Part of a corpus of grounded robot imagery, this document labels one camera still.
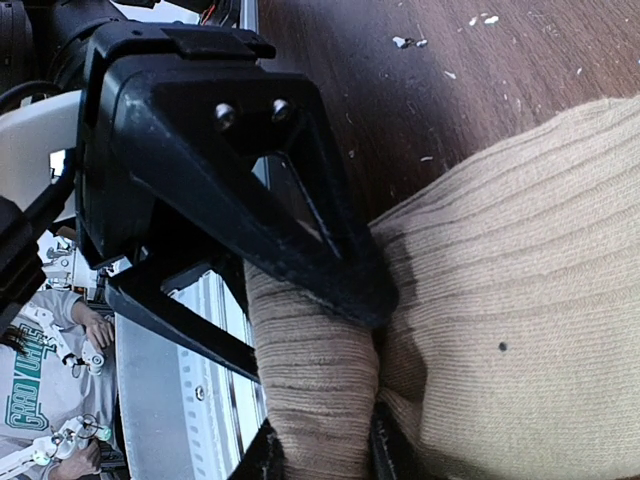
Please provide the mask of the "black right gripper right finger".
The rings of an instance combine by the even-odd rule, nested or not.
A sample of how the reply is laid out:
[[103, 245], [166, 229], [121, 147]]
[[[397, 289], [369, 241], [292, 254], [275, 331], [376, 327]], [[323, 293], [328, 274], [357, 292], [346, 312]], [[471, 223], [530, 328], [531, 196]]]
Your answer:
[[161, 233], [159, 207], [353, 323], [399, 293], [358, 216], [316, 85], [254, 31], [121, 21], [87, 44], [76, 219], [92, 267]]

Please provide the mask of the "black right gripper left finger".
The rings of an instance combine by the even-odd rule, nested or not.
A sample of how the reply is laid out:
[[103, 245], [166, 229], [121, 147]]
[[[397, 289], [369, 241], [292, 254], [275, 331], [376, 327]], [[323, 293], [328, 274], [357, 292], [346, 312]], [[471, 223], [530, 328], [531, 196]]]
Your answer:
[[201, 260], [146, 259], [108, 280], [106, 300], [116, 313], [137, 325], [258, 382], [251, 346], [169, 295], [190, 286], [209, 269]]

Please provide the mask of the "tan ribbed sock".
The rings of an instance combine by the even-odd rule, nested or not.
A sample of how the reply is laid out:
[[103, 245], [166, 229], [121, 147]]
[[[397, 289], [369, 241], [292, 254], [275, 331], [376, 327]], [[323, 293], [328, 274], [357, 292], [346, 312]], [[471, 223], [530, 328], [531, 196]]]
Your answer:
[[639, 101], [593, 101], [376, 219], [380, 341], [245, 270], [288, 479], [369, 479], [385, 404], [410, 479], [639, 475]]

